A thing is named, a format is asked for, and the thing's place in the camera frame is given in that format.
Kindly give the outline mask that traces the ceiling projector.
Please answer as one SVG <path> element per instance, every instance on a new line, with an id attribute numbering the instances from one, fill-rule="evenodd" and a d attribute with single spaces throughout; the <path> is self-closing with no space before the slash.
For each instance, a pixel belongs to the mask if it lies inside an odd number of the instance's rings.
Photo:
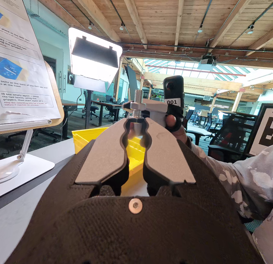
<path id="1" fill-rule="evenodd" d="M 208 53 L 201 58 L 197 66 L 197 69 L 203 71 L 212 71 L 216 65 L 217 65 L 216 56 L 212 55 L 211 53 Z"/>

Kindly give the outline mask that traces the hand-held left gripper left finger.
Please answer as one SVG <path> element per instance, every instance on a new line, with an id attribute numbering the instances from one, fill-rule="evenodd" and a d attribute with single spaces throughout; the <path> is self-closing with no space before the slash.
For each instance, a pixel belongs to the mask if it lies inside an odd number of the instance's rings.
<path id="1" fill-rule="evenodd" d="M 75 180 L 76 184 L 123 185 L 129 178 L 128 119 L 122 119 L 94 141 Z"/>

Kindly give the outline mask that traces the wooden office desk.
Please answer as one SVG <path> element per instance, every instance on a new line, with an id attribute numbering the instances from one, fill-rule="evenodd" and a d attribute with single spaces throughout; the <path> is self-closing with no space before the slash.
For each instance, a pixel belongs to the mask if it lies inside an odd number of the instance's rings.
<path id="1" fill-rule="evenodd" d="M 64 118 L 62 122 L 62 126 L 60 128 L 61 132 L 61 141 L 62 139 L 67 140 L 71 137 L 68 136 L 68 119 L 69 117 L 78 109 L 78 106 L 84 106 L 84 103 L 77 103 L 74 101 L 68 101 L 68 100 L 61 100 L 63 111 L 64 111 Z"/>
<path id="2" fill-rule="evenodd" d="M 113 103 L 113 102 L 107 102 L 107 101 L 95 101 L 95 100 L 91 100 L 91 102 L 100 105 L 100 115 L 99 115 L 99 124 L 98 127 L 102 126 L 102 119 L 103 119 L 103 107 L 111 107 L 114 110 L 114 122 L 117 122 L 119 120 L 119 111 L 120 109 L 122 109 L 123 105 L 122 104 L 118 104 L 118 103 Z"/>

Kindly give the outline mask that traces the instruction sheet on stand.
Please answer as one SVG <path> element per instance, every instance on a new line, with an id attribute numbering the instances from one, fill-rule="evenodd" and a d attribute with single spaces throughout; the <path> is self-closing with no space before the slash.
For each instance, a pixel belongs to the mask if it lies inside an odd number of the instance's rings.
<path id="1" fill-rule="evenodd" d="M 35 121 L 1 124 L 1 134 L 26 131 L 24 143 L 20 153 L 1 160 L 1 197 L 52 170 L 55 167 L 55 163 L 53 162 L 33 156 L 31 154 L 27 154 L 34 129 L 56 126 L 64 119 L 63 106 L 53 70 L 46 61 L 45 65 L 54 93 L 54 100 L 56 101 L 56 105 L 60 113 L 60 118 L 49 119 L 47 117 L 42 117 Z"/>

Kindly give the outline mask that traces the person's right hand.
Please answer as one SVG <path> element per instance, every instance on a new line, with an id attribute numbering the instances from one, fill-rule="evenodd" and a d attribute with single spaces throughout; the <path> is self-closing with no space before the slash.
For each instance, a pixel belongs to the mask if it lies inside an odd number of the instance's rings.
<path id="1" fill-rule="evenodd" d="M 176 118 L 174 115 L 167 115 L 165 117 L 166 128 L 175 136 L 176 139 L 183 142 L 189 148 L 192 146 L 192 141 L 187 136 L 185 129 L 183 126 L 180 126 L 178 129 L 179 124 L 181 124 L 181 119 Z"/>

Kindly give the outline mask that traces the person's right forearm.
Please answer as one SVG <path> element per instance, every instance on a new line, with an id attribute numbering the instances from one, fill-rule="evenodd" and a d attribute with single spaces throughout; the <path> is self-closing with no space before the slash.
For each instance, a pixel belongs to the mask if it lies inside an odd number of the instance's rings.
<path id="1" fill-rule="evenodd" d="M 273 208 L 273 146 L 235 163 L 208 157 L 193 143 L 189 149 L 219 179 L 243 218 L 264 220 L 268 217 Z"/>

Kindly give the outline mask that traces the yellow plastic bin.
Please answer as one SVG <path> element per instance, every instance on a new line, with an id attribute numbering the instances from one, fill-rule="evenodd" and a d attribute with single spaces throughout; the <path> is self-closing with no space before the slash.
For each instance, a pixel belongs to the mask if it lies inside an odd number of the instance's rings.
<path id="1" fill-rule="evenodd" d="M 72 131 L 75 154 L 83 149 L 91 140 L 95 140 L 108 127 Z M 139 137 L 128 140 L 126 148 L 129 158 L 129 178 L 121 187 L 121 196 L 148 196 L 147 183 L 143 179 L 143 162 L 145 148 L 140 145 Z"/>

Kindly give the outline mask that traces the studio light panel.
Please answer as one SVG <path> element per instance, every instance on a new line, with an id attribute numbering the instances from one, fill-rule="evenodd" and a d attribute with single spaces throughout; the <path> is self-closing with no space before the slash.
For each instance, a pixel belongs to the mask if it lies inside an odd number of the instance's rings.
<path id="1" fill-rule="evenodd" d="M 74 87 L 106 93 L 119 71 L 122 47 L 74 27 L 68 33 Z"/>

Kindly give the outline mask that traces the black mesh office chair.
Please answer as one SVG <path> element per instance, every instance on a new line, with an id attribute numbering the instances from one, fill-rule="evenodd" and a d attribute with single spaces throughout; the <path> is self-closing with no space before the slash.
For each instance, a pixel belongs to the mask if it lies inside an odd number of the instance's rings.
<path id="1" fill-rule="evenodd" d="M 247 158 L 245 149 L 250 140 L 256 117 L 247 114 L 231 114 L 212 138 L 207 156 L 226 163 L 245 160 Z"/>

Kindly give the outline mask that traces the black panel board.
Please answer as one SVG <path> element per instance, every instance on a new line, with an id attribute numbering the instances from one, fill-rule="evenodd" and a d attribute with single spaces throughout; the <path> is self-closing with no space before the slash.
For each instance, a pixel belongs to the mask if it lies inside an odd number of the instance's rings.
<path id="1" fill-rule="evenodd" d="M 125 65 L 124 68 L 129 80 L 130 97 L 131 97 L 131 100 L 134 100 L 135 91 L 139 90 L 138 82 L 136 79 L 136 73 L 129 65 Z"/>

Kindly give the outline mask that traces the silver bolt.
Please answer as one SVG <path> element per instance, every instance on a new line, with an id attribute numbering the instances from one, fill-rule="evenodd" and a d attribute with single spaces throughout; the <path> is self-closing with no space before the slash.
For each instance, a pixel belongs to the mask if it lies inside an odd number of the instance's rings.
<path id="1" fill-rule="evenodd" d="M 135 99 L 133 102 L 137 103 L 143 103 L 143 91 L 142 90 L 136 90 L 135 91 Z M 140 123 L 142 117 L 142 111 L 131 111 L 131 116 L 130 116 L 131 122 L 133 123 Z"/>

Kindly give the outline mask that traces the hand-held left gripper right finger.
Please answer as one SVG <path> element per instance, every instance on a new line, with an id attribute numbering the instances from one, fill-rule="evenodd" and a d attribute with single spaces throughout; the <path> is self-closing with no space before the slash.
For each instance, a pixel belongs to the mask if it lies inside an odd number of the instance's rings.
<path id="1" fill-rule="evenodd" d="M 143 178 L 149 186 L 196 183 L 181 143 L 150 118 L 144 120 L 141 145 L 145 148 Z"/>

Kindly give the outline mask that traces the framed marker poster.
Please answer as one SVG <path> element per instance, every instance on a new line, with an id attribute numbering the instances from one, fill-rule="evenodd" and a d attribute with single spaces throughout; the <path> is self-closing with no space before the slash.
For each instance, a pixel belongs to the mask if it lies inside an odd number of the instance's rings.
<path id="1" fill-rule="evenodd" d="M 273 145 L 273 104 L 263 103 L 255 120 L 246 153 L 257 156 Z"/>

